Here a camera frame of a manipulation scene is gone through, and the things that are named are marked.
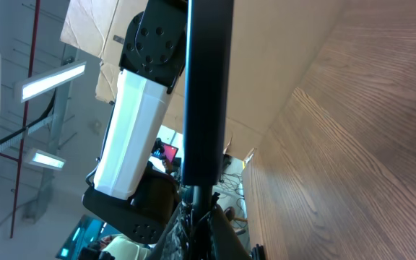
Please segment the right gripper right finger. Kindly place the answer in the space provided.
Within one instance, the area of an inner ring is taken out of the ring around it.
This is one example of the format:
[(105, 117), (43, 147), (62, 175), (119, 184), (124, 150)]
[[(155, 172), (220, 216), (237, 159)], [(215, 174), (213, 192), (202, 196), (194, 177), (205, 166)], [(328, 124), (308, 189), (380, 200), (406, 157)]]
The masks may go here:
[(207, 218), (209, 228), (208, 252), (214, 260), (266, 260), (263, 246), (256, 244), (251, 252), (242, 246), (238, 236), (217, 204), (218, 193), (210, 198), (210, 212)]

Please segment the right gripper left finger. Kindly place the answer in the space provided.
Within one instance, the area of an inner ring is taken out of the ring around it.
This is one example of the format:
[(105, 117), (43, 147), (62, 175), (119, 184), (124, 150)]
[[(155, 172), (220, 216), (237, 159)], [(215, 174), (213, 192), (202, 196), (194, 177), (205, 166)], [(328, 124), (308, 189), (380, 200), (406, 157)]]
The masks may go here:
[(191, 206), (181, 202), (147, 260), (189, 259), (191, 228)]

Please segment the blue screen smartphone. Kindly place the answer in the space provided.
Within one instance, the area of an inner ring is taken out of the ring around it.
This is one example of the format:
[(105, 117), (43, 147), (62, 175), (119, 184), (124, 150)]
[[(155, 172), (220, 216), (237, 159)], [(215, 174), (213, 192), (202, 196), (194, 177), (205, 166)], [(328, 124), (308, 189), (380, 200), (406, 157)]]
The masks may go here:
[(214, 186), (222, 172), (233, 0), (188, 3), (181, 180)]

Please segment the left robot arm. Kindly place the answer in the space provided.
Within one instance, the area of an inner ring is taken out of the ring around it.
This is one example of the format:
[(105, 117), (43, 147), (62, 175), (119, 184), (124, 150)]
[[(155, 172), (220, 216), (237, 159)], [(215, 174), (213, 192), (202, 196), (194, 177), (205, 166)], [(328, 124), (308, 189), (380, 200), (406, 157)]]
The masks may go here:
[(118, 93), (83, 205), (136, 243), (156, 244), (178, 203), (176, 181), (149, 161), (185, 66), (186, 1), (149, 0), (129, 22)]

